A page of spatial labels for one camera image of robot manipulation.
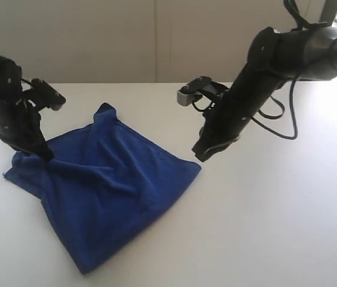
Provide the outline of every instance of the white wall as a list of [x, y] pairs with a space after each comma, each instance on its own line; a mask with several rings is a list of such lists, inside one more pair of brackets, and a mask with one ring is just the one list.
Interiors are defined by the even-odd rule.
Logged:
[[294, 27], [282, 0], [0, 0], [0, 53], [52, 83], [231, 81], [267, 26]]

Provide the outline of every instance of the white table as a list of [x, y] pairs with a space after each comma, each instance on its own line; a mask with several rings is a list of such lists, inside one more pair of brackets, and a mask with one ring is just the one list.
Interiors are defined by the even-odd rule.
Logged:
[[[42, 112], [46, 138], [90, 123], [108, 102], [130, 127], [195, 160], [203, 118], [176, 104], [180, 84], [54, 86], [68, 101]], [[288, 90], [275, 96], [287, 103]], [[295, 98], [298, 140], [249, 124], [161, 219], [87, 276], [39, 200], [2, 177], [13, 151], [0, 142], [0, 286], [337, 287], [337, 80], [300, 83]], [[292, 133], [289, 113], [266, 123]]]

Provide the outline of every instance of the table surface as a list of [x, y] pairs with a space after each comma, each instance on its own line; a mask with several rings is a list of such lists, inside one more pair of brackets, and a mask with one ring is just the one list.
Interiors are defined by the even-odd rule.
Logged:
[[[68, 101], [42, 112], [42, 131], [49, 139], [82, 127], [108, 102], [142, 135], [196, 160], [203, 118], [176, 104], [180, 86], [55, 84]], [[275, 93], [284, 103], [288, 87]], [[2, 177], [14, 152], [0, 142], [0, 286], [337, 287], [337, 79], [299, 83], [295, 108], [298, 140], [250, 123], [162, 218], [86, 276], [39, 200]], [[289, 112], [264, 122], [292, 134]]]

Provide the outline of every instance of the blue cloth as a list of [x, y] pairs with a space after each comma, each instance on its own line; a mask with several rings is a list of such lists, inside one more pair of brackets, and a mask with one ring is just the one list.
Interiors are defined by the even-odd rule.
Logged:
[[201, 169], [127, 127], [107, 103], [93, 124], [48, 145], [51, 162], [18, 152], [5, 178], [41, 200], [83, 274], [170, 208]]

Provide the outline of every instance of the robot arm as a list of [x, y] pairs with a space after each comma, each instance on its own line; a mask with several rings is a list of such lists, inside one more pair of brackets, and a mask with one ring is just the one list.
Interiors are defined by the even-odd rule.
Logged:
[[40, 130], [39, 111], [57, 111], [66, 100], [43, 80], [25, 81], [28, 90], [23, 90], [22, 81], [21, 67], [0, 56], [0, 139], [16, 151], [49, 161], [53, 153]]
[[298, 14], [294, 1], [284, 0], [284, 4], [298, 28], [288, 33], [273, 28], [261, 31], [250, 47], [247, 64], [230, 89], [220, 92], [205, 77], [202, 78], [205, 81], [199, 78], [178, 91], [177, 99], [183, 106], [201, 96], [212, 101], [203, 111], [206, 122], [192, 149], [200, 161], [235, 142], [261, 106], [286, 82], [327, 81], [337, 77], [337, 26], [309, 24]]

